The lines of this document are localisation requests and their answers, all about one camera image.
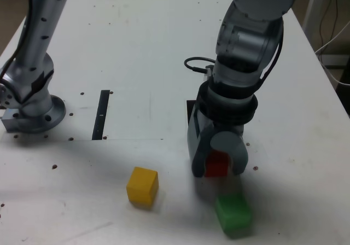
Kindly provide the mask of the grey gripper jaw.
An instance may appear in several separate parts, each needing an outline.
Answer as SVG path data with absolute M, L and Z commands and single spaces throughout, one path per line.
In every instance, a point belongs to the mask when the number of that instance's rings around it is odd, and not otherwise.
M 187 143 L 194 177 L 202 178 L 206 172 L 206 159 L 212 150 L 213 121 L 206 117 L 196 102 L 188 102 Z
M 248 163 L 248 152 L 242 138 L 234 132 L 218 132 L 211 139 L 211 147 L 228 155 L 230 170 L 242 174 Z

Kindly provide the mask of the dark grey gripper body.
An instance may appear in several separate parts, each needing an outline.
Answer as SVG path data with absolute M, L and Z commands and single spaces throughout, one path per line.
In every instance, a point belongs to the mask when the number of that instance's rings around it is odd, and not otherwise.
M 214 123 L 214 128 L 217 131 L 230 131 L 233 132 L 235 134 L 237 134 L 238 136 L 243 136 L 244 133 L 244 125 L 228 125 L 228 124 L 221 124 L 221 123 Z

